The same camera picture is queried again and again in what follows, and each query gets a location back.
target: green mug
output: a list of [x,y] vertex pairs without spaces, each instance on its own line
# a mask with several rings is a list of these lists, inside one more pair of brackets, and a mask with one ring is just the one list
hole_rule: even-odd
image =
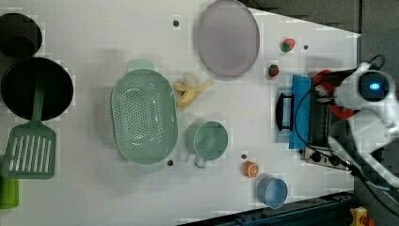
[[[0,157],[0,167],[3,166],[4,156]],[[5,178],[0,175],[0,209],[11,209],[20,203],[20,185],[16,179]]]
[[204,169],[206,162],[220,157],[227,148],[226,128],[217,121],[196,121],[185,134],[185,147],[196,155],[194,165]]

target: strawberry toy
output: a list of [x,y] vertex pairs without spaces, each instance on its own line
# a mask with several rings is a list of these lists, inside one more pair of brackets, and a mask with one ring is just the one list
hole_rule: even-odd
[[284,53],[288,53],[293,50],[295,47],[295,40],[294,39],[286,39],[281,44],[281,51]]
[[269,75],[274,77],[279,74],[279,67],[276,64],[272,64],[268,71]]

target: green strainer basket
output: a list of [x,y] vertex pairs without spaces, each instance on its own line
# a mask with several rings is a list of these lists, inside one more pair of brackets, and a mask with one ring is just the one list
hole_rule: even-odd
[[174,91],[149,60],[132,60],[128,68],[112,91],[115,136],[123,155],[151,173],[165,166],[177,141]]

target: blue bowl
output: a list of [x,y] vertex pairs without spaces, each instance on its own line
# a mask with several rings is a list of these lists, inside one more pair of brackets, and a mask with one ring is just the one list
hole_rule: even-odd
[[284,205],[288,195],[288,187],[281,179],[267,176],[258,184],[258,199],[272,209]]

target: black pot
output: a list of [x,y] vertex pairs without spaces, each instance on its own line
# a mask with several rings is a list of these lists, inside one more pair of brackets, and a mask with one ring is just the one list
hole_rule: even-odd
[[41,47],[39,26],[29,17],[8,13],[0,17],[0,51],[10,57],[31,57]]
[[32,118],[39,76],[45,81],[42,121],[61,115],[72,101],[72,80],[62,66],[41,57],[22,59],[6,71],[1,83],[1,94],[6,106],[26,120]]

